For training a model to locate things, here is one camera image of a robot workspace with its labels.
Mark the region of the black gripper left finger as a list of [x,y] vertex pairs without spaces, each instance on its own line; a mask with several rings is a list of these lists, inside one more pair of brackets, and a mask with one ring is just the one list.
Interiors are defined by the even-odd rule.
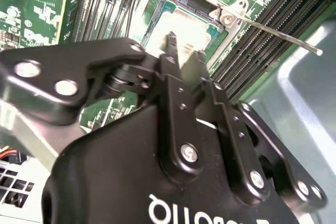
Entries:
[[177,37],[169,32],[154,57],[129,38],[76,42],[1,52],[1,103],[30,131],[13,134],[47,170],[82,137],[79,115],[88,105],[137,94],[139,109],[159,111],[160,163],[177,182],[204,169],[191,92],[182,79]]

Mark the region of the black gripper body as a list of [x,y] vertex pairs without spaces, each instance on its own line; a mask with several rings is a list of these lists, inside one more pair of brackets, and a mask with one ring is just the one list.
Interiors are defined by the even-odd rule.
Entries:
[[68,145],[43,191],[44,223],[297,223],[272,191],[255,206],[230,190],[214,129],[198,123],[205,169],[178,184],[159,163],[158,112],[139,109]]

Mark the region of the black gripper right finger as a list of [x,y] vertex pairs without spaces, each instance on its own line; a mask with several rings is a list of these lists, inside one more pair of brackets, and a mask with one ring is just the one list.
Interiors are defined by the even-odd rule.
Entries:
[[202,51],[191,54],[182,77],[192,88],[196,116],[217,128],[229,187],[240,201],[255,206],[276,197],[300,214],[327,205],[322,188],[257,112],[230,102],[210,79]]

